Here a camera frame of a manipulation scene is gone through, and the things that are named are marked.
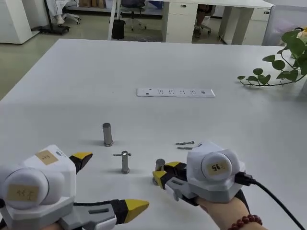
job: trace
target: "screw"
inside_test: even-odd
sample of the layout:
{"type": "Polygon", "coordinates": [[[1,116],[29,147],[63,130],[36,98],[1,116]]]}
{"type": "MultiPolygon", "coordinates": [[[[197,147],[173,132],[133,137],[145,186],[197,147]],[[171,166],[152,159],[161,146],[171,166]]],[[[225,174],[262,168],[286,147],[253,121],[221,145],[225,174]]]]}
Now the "screw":
{"type": "Polygon", "coordinates": [[[195,142],[194,141],[190,141],[190,142],[179,142],[176,143],[176,145],[193,145],[195,142]]]}
{"type": "Polygon", "coordinates": [[[179,150],[192,150],[192,147],[177,147],[179,150]]]}
{"type": "Polygon", "coordinates": [[[122,153],[119,153],[119,154],[113,154],[113,156],[116,156],[116,157],[121,157],[123,154],[122,153]]]}

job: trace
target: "drawer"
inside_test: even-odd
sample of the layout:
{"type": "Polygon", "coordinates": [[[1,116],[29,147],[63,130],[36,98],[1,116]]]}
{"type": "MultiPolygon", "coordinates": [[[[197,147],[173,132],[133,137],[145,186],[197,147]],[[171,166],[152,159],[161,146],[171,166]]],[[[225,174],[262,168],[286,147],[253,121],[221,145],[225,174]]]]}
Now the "drawer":
{"type": "Polygon", "coordinates": [[[193,4],[193,3],[170,2],[168,13],[196,16],[197,7],[198,4],[193,4]]]}
{"type": "Polygon", "coordinates": [[[270,10],[255,8],[253,15],[251,16],[251,20],[267,22],[269,20],[269,17],[270,17],[270,10]]]}

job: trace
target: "hand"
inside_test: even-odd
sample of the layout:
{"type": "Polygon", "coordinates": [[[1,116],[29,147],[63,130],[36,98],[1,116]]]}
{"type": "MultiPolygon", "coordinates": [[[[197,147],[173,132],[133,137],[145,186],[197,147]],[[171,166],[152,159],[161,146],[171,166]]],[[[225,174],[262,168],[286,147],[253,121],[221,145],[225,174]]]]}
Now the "hand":
{"type": "MultiPolygon", "coordinates": [[[[196,202],[204,209],[210,217],[214,220],[221,230],[227,230],[232,224],[236,223],[238,219],[249,214],[245,204],[234,197],[229,203],[212,203],[202,198],[197,198],[196,202]]],[[[256,222],[249,223],[240,230],[264,230],[260,224],[256,222]]]]}

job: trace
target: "electrical outlet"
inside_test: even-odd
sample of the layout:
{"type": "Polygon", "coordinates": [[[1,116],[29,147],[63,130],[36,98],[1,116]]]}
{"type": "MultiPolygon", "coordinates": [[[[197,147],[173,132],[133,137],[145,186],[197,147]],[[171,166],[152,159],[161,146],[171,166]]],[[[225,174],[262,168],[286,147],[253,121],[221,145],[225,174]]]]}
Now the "electrical outlet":
{"type": "Polygon", "coordinates": [[[136,94],[138,97],[215,97],[211,89],[139,88],[136,94]]]}

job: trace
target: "red beaded bracelet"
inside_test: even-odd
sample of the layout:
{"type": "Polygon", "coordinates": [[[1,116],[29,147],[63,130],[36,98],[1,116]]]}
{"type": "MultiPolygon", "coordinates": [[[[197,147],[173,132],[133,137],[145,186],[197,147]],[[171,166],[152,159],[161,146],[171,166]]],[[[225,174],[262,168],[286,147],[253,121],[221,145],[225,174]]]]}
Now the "red beaded bracelet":
{"type": "Polygon", "coordinates": [[[241,219],[238,219],[236,223],[232,224],[231,228],[229,228],[228,230],[238,230],[242,228],[245,224],[248,224],[250,222],[257,222],[260,225],[262,225],[262,220],[260,219],[259,216],[249,214],[247,217],[244,216],[241,219]]]}

